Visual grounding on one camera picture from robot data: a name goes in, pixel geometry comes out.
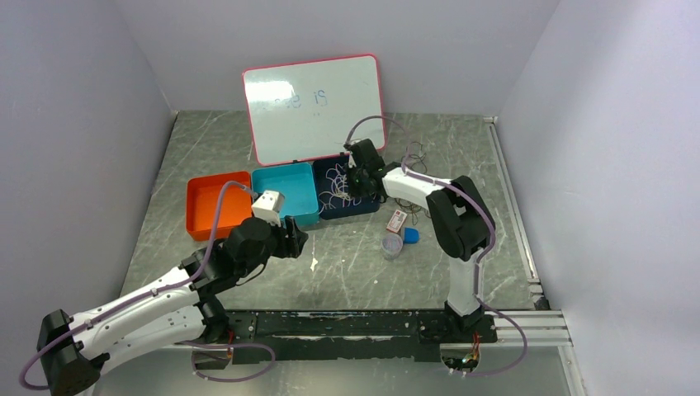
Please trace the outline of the orange tray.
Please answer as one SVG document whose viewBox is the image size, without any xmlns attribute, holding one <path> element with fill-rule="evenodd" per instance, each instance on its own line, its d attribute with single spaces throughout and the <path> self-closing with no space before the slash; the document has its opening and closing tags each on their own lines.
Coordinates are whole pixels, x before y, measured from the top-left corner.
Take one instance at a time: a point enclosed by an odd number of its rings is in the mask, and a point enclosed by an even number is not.
<svg viewBox="0 0 700 396">
<path fill-rule="evenodd" d="M 195 177 L 187 183 L 186 231 L 194 241 L 205 242 L 209 239 L 220 190 L 230 181 L 250 187 L 251 175 L 245 171 L 229 172 Z M 234 226 L 252 217 L 252 203 L 253 198 L 249 193 L 238 186 L 229 187 L 225 192 L 215 236 L 227 237 Z"/>
</svg>

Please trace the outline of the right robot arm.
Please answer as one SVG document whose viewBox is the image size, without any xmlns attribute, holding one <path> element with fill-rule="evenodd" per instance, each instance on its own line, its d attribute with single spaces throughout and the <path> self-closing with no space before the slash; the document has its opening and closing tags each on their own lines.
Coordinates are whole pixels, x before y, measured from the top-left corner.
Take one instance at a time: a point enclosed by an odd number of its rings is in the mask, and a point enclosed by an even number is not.
<svg viewBox="0 0 700 396">
<path fill-rule="evenodd" d="M 350 196 L 404 200 L 428 211 L 438 245 L 449 256 L 445 329 L 452 340 L 466 341 L 485 314 L 481 262 L 496 239 L 494 219 L 474 182 L 466 176 L 430 177 L 404 163 L 385 163 L 369 139 L 343 147 L 349 152 Z"/>
</svg>

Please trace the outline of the navy blue tray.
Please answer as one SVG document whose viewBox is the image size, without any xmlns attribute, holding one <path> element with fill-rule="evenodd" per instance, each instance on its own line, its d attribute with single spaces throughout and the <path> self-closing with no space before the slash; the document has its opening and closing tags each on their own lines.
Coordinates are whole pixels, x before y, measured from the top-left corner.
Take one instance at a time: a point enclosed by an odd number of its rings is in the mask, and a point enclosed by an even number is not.
<svg viewBox="0 0 700 396">
<path fill-rule="evenodd" d="M 324 158 L 312 163 L 319 216 L 324 220 L 364 215 L 380 209 L 380 201 L 374 196 L 352 199 L 348 196 L 348 184 L 344 167 L 347 157 Z"/>
</svg>

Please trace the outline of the light blue tray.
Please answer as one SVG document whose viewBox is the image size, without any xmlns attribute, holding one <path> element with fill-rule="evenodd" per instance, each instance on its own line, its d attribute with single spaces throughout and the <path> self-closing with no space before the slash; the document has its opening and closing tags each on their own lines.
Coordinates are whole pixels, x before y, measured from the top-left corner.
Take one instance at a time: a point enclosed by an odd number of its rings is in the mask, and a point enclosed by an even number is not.
<svg viewBox="0 0 700 396">
<path fill-rule="evenodd" d="M 284 195 L 281 217 L 294 217 L 300 227 L 319 222 L 319 200 L 309 163 L 259 168 L 252 172 L 251 182 L 256 192 L 278 191 Z"/>
</svg>

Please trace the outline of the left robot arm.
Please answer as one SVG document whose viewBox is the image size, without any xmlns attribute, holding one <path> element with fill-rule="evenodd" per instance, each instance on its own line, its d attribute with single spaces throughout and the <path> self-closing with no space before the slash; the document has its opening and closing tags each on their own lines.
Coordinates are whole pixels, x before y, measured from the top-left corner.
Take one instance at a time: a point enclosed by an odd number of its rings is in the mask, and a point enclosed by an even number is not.
<svg viewBox="0 0 700 396">
<path fill-rule="evenodd" d="M 270 258 L 297 258 L 308 241 L 294 218 L 251 217 L 157 280 L 100 307 L 47 314 L 37 353 L 53 395 L 90 389 L 109 369 L 154 349 L 202 339 L 221 341 L 229 320 L 216 296 L 239 285 Z"/>
</svg>

